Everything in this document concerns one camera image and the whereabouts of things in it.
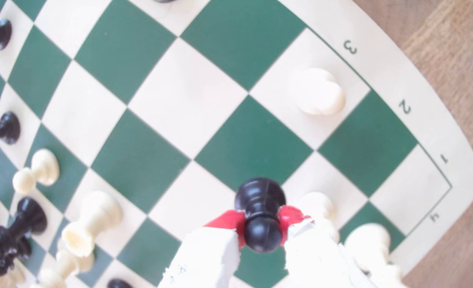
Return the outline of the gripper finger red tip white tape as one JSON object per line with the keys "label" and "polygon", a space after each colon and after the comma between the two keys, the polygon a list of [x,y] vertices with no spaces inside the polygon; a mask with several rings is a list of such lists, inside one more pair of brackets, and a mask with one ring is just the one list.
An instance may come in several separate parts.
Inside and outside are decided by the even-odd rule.
{"label": "gripper finger red tip white tape", "polygon": [[280,208],[288,287],[376,287],[340,243],[333,213],[332,206],[313,215],[296,206]]}
{"label": "gripper finger red tip white tape", "polygon": [[245,212],[227,210],[187,235],[158,287],[228,287],[238,269]]}

